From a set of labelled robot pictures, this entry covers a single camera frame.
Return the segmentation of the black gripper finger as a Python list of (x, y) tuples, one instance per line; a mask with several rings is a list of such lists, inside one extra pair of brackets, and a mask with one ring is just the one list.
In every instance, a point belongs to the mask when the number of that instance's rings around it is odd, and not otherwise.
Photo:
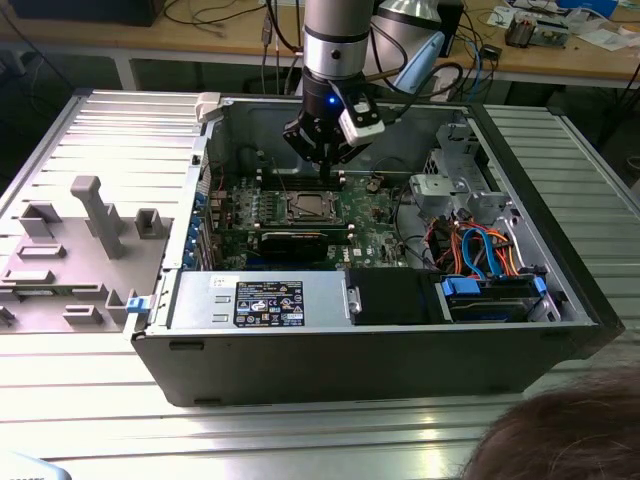
[(369, 146), (370, 143), (351, 146), (344, 141), (343, 137), (333, 139), (326, 146), (326, 181), (330, 180), (331, 170), (334, 166), (349, 163)]
[(295, 150), (302, 160), (318, 167), (320, 181), (328, 183), (328, 127), (315, 117), (297, 117), (285, 124), (284, 140)]

